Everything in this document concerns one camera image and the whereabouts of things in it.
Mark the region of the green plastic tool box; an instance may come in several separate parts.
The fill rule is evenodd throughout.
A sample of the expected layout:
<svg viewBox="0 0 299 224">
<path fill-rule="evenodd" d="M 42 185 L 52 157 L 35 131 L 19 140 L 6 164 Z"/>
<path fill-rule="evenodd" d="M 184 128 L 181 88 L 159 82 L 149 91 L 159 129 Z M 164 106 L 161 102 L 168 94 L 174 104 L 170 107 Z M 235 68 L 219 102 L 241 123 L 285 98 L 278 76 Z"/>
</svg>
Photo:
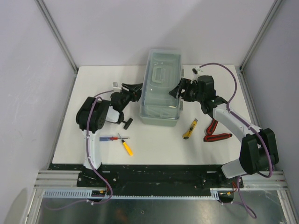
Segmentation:
<svg viewBox="0 0 299 224">
<path fill-rule="evenodd" d="M 169 94 L 182 77 L 178 50 L 152 49 L 146 65 L 140 99 L 140 118 L 146 125 L 174 127 L 180 117 L 180 100 Z"/>
</svg>

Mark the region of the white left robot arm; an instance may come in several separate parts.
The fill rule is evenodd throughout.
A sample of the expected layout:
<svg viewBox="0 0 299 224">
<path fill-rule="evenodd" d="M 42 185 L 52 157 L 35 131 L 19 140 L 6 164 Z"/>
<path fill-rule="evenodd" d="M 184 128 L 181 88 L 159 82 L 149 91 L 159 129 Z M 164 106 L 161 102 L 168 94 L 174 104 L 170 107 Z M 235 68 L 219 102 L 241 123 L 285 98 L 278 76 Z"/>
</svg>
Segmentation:
<svg viewBox="0 0 299 224">
<path fill-rule="evenodd" d="M 84 167 L 97 170 L 102 164 L 100 151 L 100 129 L 106 122 L 124 124 L 127 130 L 132 118 L 125 120 L 123 110 L 130 102 L 137 102 L 142 95 L 143 84 L 113 83 L 113 89 L 87 97 L 76 115 L 76 123 L 82 130 L 86 150 Z"/>
</svg>

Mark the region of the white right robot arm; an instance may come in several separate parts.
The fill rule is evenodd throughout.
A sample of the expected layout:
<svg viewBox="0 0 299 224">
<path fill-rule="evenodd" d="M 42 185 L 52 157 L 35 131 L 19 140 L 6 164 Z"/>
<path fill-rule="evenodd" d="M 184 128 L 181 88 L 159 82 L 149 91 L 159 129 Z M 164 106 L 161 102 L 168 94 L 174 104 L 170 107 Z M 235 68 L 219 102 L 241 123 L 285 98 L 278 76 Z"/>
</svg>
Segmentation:
<svg viewBox="0 0 299 224">
<path fill-rule="evenodd" d="M 211 76 L 203 75 L 197 80 L 182 78 L 169 95 L 186 102 L 199 102 L 204 114 L 223 124 L 240 141 L 239 158 L 222 165 L 221 172 L 215 176 L 220 187 L 227 187 L 233 177 L 240 175 L 260 174 L 267 168 L 273 172 L 273 165 L 279 161 L 274 132 L 249 123 L 229 109 L 228 102 L 217 96 Z"/>
</svg>

